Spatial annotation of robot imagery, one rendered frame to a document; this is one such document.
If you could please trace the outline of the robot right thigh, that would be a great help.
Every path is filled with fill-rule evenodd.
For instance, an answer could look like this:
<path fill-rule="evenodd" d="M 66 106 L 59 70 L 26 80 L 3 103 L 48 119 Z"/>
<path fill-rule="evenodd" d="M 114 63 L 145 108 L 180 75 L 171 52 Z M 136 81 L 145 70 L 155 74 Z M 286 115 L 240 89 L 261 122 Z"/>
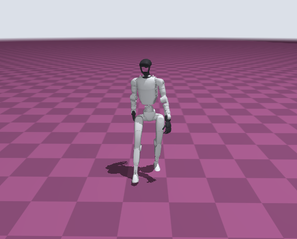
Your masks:
<path fill-rule="evenodd" d="M 144 121 L 143 114 L 136 116 L 134 121 L 134 148 L 138 147 L 139 151 L 141 151 L 141 148 L 142 148 L 141 136 L 142 136 L 142 130 L 143 130 L 143 121 Z"/>

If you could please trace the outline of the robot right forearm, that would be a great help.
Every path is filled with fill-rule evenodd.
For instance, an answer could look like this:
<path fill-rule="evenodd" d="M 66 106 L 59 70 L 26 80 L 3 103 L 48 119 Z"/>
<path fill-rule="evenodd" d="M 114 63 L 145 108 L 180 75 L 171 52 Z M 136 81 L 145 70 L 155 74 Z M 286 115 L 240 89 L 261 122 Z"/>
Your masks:
<path fill-rule="evenodd" d="M 131 113 L 132 113 L 132 111 L 135 111 L 135 113 L 136 113 L 136 103 L 137 103 L 137 101 L 130 100 L 130 102 L 131 102 Z"/>

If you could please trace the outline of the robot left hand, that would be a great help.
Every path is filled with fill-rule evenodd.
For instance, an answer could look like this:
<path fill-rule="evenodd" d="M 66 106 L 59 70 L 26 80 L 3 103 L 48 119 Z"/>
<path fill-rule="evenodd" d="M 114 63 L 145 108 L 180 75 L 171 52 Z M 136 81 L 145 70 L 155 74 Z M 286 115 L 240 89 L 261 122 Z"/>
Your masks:
<path fill-rule="evenodd" d="M 163 129 L 166 127 L 166 130 L 164 132 L 164 134 L 170 133 L 171 132 L 171 123 L 170 123 L 171 119 L 168 119 L 167 115 L 165 115 L 165 126 L 163 127 Z M 163 130 L 162 129 L 162 130 Z"/>

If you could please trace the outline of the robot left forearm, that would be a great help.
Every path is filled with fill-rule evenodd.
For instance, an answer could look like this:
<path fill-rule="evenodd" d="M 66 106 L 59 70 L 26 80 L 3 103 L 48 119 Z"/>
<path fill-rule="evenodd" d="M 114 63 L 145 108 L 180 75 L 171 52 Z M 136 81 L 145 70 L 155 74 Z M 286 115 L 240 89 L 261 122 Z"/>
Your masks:
<path fill-rule="evenodd" d="M 168 102 L 168 98 L 166 97 L 166 102 L 163 104 L 163 108 L 164 108 L 164 114 L 167 115 L 168 119 L 171 119 L 171 115 L 170 115 L 170 109 L 169 109 L 169 102 Z"/>

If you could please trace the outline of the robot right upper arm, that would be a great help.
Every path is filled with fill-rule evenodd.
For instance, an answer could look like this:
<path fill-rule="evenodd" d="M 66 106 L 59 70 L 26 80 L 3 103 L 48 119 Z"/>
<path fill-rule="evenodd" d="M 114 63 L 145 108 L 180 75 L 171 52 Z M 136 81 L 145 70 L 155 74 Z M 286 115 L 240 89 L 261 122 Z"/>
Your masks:
<path fill-rule="evenodd" d="M 136 101 L 138 99 L 137 97 L 137 79 L 138 78 L 134 78 L 132 81 L 131 81 L 131 91 L 132 91 L 132 94 L 130 96 L 130 99 L 133 100 L 133 101 Z"/>

